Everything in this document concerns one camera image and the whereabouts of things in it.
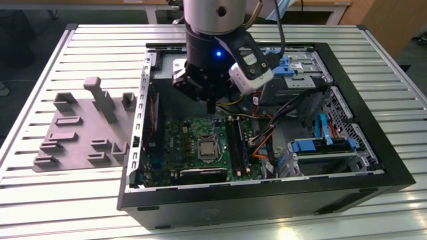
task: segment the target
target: green motherboard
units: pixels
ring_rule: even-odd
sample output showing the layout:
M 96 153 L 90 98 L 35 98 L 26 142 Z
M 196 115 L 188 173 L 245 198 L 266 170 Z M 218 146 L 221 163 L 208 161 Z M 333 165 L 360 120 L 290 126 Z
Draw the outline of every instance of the green motherboard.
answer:
M 193 118 L 165 122 L 161 169 L 152 172 L 150 180 L 153 182 L 149 185 L 156 187 L 174 185 L 170 178 L 173 178 L 176 171 L 202 168 L 226 169 L 225 182 L 261 179 L 258 160 L 252 159 L 248 148 L 244 149 L 246 149 L 249 167 L 244 168 L 244 172 L 236 173 L 236 167 L 233 167 L 236 163 L 230 153 L 230 148 L 236 149 L 236 146 L 230 146 L 228 140 L 229 135 L 237 135 L 237 133 L 228 131 L 226 124 L 230 124 L 230 118 L 214 119 L 213 121 L 212 123 L 206 118 Z M 250 121 L 248 118 L 238 118 L 237 121 L 246 145 L 248 139 L 253 137 Z M 213 125 L 217 135 L 216 141 L 213 140 Z M 214 154 L 210 159 L 204 159 L 202 149 L 198 149 L 202 148 L 201 142 L 205 143 L 205 151 Z

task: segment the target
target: motherboard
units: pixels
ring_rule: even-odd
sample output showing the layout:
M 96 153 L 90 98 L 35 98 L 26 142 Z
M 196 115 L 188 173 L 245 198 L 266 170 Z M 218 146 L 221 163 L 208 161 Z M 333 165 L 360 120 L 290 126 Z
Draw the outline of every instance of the motherboard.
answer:
M 253 134 L 248 118 L 168 120 L 162 157 L 148 160 L 148 185 L 261 179 L 260 163 L 252 159 L 246 145 Z

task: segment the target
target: slotted aluminum surface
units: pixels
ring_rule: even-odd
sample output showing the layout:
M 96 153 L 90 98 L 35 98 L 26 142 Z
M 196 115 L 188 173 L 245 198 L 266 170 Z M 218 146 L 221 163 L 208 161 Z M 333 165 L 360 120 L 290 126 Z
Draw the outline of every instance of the slotted aluminum surface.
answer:
M 249 29 L 278 41 L 273 25 Z M 0 150 L 0 239 L 425 239 L 427 111 L 424 96 L 369 32 L 353 26 L 285 26 L 288 42 L 326 42 L 416 184 L 338 214 L 148 232 L 116 210 L 121 168 L 34 173 L 31 162 L 58 92 L 89 98 L 84 77 L 98 76 L 112 97 L 136 92 L 145 43 L 184 42 L 172 25 L 80 25 L 66 30 Z

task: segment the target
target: ram slot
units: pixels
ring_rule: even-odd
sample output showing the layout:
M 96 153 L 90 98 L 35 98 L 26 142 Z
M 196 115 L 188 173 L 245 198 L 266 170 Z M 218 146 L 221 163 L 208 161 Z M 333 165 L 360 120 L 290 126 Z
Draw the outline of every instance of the ram slot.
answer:
M 245 136 L 242 134 L 242 128 L 241 128 L 241 121 L 237 117 L 234 121 L 236 130 L 237 130 L 237 136 L 238 136 L 238 151 L 242 161 L 242 171 L 248 174 L 250 172 L 250 165 L 249 165 L 249 158 L 248 158 L 248 148 L 246 148 L 246 142 L 245 142 Z
M 238 154 L 238 143 L 237 143 L 237 136 L 234 132 L 234 124 L 233 119 L 225 120 L 225 133 L 226 133 L 226 144 L 228 144 L 228 151 L 229 151 L 229 158 L 230 158 L 230 167 L 232 167 L 232 174 L 234 176 L 241 176 L 241 160 Z

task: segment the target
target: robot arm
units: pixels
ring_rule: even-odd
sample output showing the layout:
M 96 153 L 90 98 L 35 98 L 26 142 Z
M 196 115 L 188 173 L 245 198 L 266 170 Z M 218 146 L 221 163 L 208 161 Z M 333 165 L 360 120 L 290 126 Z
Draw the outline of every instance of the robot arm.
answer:
M 278 55 L 261 53 L 242 26 L 245 2 L 182 1 L 186 63 L 185 71 L 173 73 L 172 84 L 192 100 L 206 102 L 208 114 L 233 84 L 249 94 L 273 78 L 270 69 L 278 65 Z

